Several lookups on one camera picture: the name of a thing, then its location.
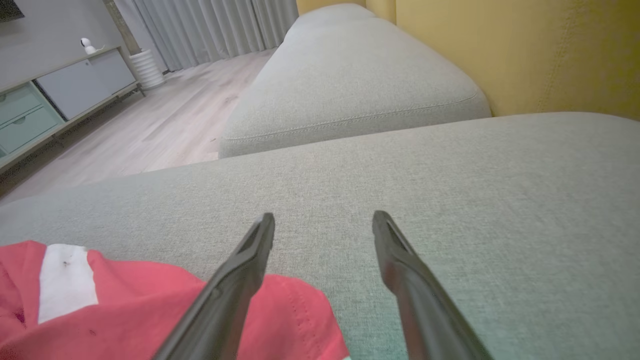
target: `wooden floor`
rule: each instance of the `wooden floor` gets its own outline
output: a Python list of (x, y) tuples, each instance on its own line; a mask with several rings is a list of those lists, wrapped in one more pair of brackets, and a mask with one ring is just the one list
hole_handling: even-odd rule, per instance
[(238, 98), (274, 50), (167, 75), (85, 120), (0, 179), (0, 204), (41, 193), (218, 159), (218, 139)]

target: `drawer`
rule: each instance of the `drawer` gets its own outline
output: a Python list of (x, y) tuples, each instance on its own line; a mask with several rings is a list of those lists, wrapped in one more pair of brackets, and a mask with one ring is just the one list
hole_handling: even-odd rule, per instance
[(28, 85), (0, 95), (0, 125), (37, 107), (40, 100)]
[(5, 124), (0, 129), (0, 146), (13, 152), (57, 124), (56, 119), (45, 108), (37, 109)]

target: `gray sofa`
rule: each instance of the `gray sofa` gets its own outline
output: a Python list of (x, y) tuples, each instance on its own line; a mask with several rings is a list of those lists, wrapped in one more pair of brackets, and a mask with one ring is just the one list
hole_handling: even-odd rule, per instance
[(268, 272), (332, 303), (353, 359), (406, 358), (374, 210), (396, 220), (495, 359), (640, 354), (640, 123), (592, 113), (469, 120), (171, 168), (0, 207), (33, 239), (207, 279), (253, 219)]
[(490, 117), (462, 70), (355, 4), (302, 15), (227, 122), (220, 158)]

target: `red garment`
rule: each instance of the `red garment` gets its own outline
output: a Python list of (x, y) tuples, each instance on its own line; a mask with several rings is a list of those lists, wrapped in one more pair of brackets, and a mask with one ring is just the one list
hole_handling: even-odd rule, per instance
[[(0, 359), (150, 359), (205, 284), (176, 266), (34, 241), (0, 247), (0, 275)], [(65, 310), (77, 300), (82, 307)], [(238, 359), (348, 355), (321, 291), (265, 276)]]

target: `curtain fold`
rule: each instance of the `curtain fold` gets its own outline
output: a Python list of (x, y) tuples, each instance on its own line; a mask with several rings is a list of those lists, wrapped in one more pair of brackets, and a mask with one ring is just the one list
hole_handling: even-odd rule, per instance
[(296, 0), (133, 0), (170, 70), (279, 46)]

